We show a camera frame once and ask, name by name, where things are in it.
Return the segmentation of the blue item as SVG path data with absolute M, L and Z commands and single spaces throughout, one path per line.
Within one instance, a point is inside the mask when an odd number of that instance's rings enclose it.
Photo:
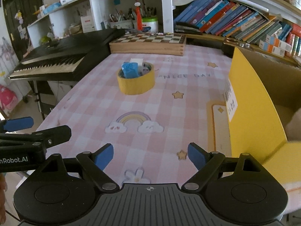
M 137 62 L 124 62 L 121 70 L 125 79 L 134 79 L 140 76 Z

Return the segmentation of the pink checkered tablecloth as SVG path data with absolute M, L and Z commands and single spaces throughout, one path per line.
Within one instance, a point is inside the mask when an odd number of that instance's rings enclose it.
M 119 89 L 117 72 L 131 58 L 155 67 L 155 85 L 143 94 Z M 111 143 L 114 158 L 105 171 L 117 183 L 183 184 L 196 171 L 187 157 L 189 143 L 234 157 L 224 98 L 231 63 L 220 50 L 192 45 L 183 56 L 111 54 L 40 125 L 72 130 L 70 141 L 49 153 L 74 157 Z M 300 182 L 282 185 L 287 213 L 298 210 Z

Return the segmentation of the yellow cardboard box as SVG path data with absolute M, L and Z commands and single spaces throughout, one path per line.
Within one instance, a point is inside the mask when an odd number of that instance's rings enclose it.
M 300 112 L 300 68 L 237 47 L 224 98 L 232 155 L 250 153 L 281 184 L 300 182 L 300 131 L 287 129 Z

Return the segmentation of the wooden chess board box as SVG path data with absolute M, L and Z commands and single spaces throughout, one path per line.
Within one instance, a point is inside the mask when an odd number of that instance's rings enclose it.
M 164 33 L 130 33 L 111 43 L 115 54 L 160 54 L 182 56 L 186 45 L 186 35 Z

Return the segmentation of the white charger plug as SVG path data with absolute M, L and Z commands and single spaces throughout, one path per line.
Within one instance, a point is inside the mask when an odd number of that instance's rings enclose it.
M 130 63 L 137 63 L 138 66 L 143 66 L 143 58 L 131 58 Z

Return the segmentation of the white bookshelf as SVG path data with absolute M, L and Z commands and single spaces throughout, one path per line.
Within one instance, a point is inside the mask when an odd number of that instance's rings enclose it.
M 94 28 L 102 30 L 109 24 L 109 15 L 116 11 L 127 12 L 135 1 L 145 2 L 148 7 L 155 7 L 160 28 L 164 32 L 173 31 L 173 0 L 74 0 L 55 9 L 27 26 L 33 47 L 40 45 L 40 38 L 52 31 L 56 38 L 63 37 L 73 22 L 80 22 L 81 17 L 90 15 Z M 284 0 L 247 0 L 258 4 L 259 10 L 267 8 L 269 12 L 300 24 L 300 10 Z

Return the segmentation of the pink plush pig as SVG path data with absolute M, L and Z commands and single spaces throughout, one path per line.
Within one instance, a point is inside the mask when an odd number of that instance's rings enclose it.
M 287 139 L 290 141 L 301 141 L 301 108 L 292 116 L 285 127 Z

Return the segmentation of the black Yamaha keyboard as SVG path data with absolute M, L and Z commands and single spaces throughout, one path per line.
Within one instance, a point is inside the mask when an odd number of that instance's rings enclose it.
M 80 81 L 110 54 L 109 43 L 124 29 L 79 33 L 33 49 L 10 74 L 10 80 Z

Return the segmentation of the row of leaning books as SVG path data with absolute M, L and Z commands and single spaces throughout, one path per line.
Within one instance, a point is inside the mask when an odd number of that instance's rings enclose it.
M 231 0 L 194 0 L 173 19 L 176 29 L 185 32 L 231 38 L 259 45 L 276 38 L 300 52 L 300 25 L 281 15 Z

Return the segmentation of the white green lid jar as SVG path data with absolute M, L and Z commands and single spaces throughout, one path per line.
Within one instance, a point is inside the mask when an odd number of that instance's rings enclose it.
M 158 18 L 155 17 L 144 17 L 142 19 L 142 31 L 143 32 L 151 32 L 157 33 L 158 32 Z

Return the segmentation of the yellow tape roll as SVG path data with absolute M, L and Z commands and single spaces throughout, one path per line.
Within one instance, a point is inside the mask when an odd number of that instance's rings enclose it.
M 155 85 L 155 67 L 144 62 L 139 67 L 140 76 L 134 79 L 125 79 L 121 68 L 117 72 L 117 82 L 120 91 L 125 95 L 139 95 L 151 90 Z

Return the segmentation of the red orange tall bottle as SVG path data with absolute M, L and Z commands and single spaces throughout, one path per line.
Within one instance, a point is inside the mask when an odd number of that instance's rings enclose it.
M 141 12 L 140 12 L 140 3 L 135 2 L 135 13 L 137 17 L 137 30 L 142 31 L 143 30 L 143 25 L 142 25 L 142 17 L 141 17 Z

